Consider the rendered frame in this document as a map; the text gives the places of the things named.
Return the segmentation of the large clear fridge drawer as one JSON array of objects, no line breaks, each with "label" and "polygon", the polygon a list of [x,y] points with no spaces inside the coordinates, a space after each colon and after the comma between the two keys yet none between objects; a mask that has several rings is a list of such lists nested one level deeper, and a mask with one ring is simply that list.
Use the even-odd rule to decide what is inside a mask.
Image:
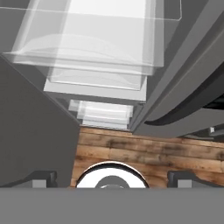
[{"label": "large clear fridge drawer", "polygon": [[152,75],[164,0],[0,0],[0,54],[15,64]]}]

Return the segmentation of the white and black round object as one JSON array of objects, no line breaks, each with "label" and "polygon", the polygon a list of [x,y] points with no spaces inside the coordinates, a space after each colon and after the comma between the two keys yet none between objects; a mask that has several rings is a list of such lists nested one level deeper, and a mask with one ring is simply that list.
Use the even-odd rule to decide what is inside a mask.
[{"label": "white and black round object", "polygon": [[144,176],[132,166],[105,161],[89,166],[78,178],[76,188],[149,188]]}]

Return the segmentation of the clear glass fridge shelf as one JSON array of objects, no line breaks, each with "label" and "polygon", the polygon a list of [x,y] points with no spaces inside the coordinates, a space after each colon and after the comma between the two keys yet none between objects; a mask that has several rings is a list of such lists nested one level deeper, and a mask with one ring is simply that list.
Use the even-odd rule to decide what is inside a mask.
[{"label": "clear glass fridge shelf", "polygon": [[0,0],[0,9],[180,20],[182,0]]}]

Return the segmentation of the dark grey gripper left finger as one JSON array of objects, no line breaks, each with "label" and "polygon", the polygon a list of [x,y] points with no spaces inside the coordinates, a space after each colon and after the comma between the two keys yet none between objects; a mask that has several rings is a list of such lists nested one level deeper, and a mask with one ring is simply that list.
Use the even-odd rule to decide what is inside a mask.
[{"label": "dark grey gripper left finger", "polygon": [[34,171],[27,177],[0,185],[0,188],[24,187],[24,188],[52,188],[57,187],[56,171]]}]

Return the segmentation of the grey fridge body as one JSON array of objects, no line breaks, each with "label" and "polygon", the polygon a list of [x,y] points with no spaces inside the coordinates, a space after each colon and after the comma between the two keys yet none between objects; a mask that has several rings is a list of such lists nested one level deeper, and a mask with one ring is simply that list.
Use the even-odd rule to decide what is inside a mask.
[{"label": "grey fridge body", "polygon": [[68,187],[79,124],[42,92],[46,79],[37,69],[16,66],[3,56],[24,17],[18,7],[29,2],[0,0],[0,187],[34,172],[53,172],[54,185]]}]

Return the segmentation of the white fridge drawer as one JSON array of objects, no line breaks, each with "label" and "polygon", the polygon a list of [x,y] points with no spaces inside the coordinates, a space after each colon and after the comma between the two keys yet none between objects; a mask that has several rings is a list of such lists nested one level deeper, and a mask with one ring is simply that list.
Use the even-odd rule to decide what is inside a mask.
[{"label": "white fridge drawer", "polygon": [[145,102],[146,88],[147,80],[143,76],[54,68],[47,77],[44,90]]}]

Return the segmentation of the small clear fridge drawer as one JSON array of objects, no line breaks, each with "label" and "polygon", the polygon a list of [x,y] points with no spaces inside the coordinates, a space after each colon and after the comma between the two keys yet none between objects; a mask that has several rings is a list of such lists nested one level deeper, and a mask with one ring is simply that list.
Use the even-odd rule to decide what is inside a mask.
[{"label": "small clear fridge drawer", "polygon": [[126,130],[133,116],[134,107],[132,105],[71,100],[68,110],[75,112],[76,117],[81,120],[83,125]]}]

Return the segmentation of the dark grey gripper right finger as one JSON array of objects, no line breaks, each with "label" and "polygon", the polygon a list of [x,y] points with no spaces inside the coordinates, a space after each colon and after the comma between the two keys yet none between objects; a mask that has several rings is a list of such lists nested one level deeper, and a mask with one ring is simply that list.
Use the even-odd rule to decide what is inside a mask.
[{"label": "dark grey gripper right finger", "polygon": [[223,188],[223,185],[214,184],[212,182],[198,178],[193,172],[190,171],[168,171],[167,179],[168,188]]}]

